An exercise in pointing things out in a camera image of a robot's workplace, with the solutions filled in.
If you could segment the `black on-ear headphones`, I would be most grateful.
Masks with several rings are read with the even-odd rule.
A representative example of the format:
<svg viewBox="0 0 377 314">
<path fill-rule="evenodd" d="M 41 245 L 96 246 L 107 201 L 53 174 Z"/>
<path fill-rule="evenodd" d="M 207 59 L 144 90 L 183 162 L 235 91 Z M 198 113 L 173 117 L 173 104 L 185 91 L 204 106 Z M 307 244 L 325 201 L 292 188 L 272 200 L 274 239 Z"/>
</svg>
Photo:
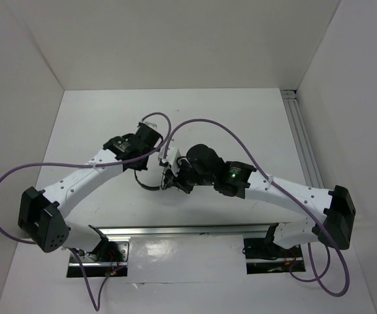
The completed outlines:
<svg viewBox="0 0 377 314">
<path fill-rule="evenodd" d="M 136 183 L 144 190 L 159 192 L 173 188 L 167 175 L 167 170 L 163 170 L 161 173 L 156 173 L 150 177 L 142 176 L 141 174 L 141 171 L 134 170 L 133 177 Z"/>
</svg>

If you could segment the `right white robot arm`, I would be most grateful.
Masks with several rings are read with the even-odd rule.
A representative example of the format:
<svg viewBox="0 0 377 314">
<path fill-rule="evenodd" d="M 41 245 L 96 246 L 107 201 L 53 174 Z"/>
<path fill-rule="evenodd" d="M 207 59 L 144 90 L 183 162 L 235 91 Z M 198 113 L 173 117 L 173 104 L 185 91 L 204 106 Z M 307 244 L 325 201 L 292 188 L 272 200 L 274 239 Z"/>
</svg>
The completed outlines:
<svg viewBox="0 0 377 314">
<path fill-rule="evenodd" d="M 204 144 L 191 147 L 185 155 L 170 147 L 164 160 L 171 167 L 166 172 L 167 187 L 189 194 L 196 186 L 211 186 L 224 196 L 263 201 L 302 214 L 300 221 L 277 222 L 269 228 L 264 248 L 271 256 L 317 241 L 340 250 L 350 247 L 356 209 L 343 186 L 329 190 L 264 177 L 252 165 L 224 161 Z"/>
</svg>

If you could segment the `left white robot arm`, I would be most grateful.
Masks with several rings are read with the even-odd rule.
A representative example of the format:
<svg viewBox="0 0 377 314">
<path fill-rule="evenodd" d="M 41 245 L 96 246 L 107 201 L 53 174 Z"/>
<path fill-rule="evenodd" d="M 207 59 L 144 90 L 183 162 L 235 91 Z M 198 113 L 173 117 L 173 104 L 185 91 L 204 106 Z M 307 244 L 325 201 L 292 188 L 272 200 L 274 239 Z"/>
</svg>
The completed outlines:
<svg viewBox="0 0 377 314">
<path fill-rule="evenodd" d="M 146 154 L 153 151 L 161 134 L 146 124 L 135 133 L 116 136 L 82 169 L 42 190 L 30 187 L 22 194 L 19 227 L 42 249 L 50 253 L 60 247 L 82 250 L 100 261 L 114 248 L 98 228 L 66 222 L 71 211 L 102 184 L 126 169 L 145 170 Z"/>
</svg>

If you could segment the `white base cover plate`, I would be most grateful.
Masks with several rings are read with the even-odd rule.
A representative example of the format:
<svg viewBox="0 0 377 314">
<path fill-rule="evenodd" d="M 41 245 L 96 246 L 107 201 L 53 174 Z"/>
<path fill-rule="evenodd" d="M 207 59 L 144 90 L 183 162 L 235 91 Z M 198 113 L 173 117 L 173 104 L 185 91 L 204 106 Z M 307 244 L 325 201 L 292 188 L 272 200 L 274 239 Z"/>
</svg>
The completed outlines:
<svg viewBox="0 0 377 314">
<path fill-rule="evenodd" d="M 246 276 L 240 235 L 136 237 L 127 279 L 132 283 L 215 283 Z"/>
</svg>

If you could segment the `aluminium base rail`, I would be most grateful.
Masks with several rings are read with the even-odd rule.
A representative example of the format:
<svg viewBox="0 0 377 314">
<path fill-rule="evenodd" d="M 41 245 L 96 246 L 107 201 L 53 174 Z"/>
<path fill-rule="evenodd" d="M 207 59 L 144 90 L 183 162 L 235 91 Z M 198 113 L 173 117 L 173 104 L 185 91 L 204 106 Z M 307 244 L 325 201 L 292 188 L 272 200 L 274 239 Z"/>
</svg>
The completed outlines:
<svg viewBox="0 0 377 314">
<path fill-rule="evenodd" d="M 106 236 L 186 236 L 186 235 L 225 235 L 263 234 L 271 224 L 225 224 L 197 226 L 134 226 L 98 227 Z"/>
</svg>

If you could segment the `aluminium corner frame rail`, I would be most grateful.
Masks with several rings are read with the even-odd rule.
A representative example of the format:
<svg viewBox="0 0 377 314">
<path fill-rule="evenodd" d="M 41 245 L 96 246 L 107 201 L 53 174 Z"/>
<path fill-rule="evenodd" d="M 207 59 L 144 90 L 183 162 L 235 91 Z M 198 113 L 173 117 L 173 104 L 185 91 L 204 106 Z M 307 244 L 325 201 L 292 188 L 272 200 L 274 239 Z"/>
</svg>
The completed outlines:
<svg viewBox="0 0 377 314">
<path fill-rule="evenodd" d="M 294 90 L 281 90 L 280 93 L 299 155 L 305 182 L 311 187 L 324 188 L 323 179 L 304 124 L 296 93 Z"/>
</svg>

